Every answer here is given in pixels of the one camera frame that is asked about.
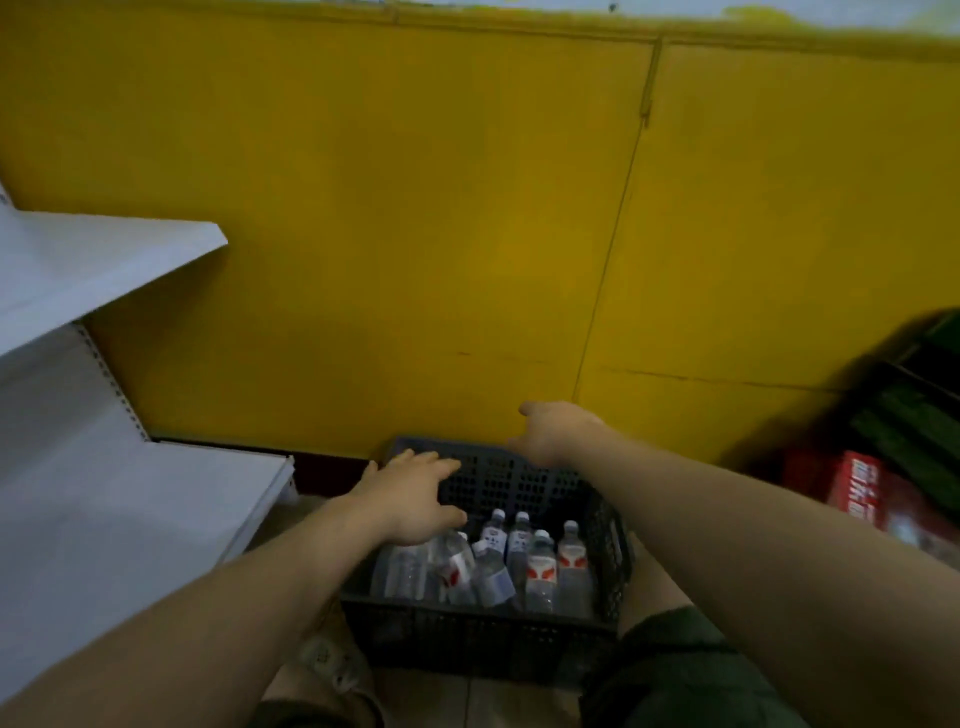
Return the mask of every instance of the floor tile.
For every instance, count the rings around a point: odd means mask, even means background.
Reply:
[[[373,671],[376,694],[397,728],[463,728],[467,678],[413,669]]]
[[[467,728],[575,728],[579,694],[499,680],[470,681]]]

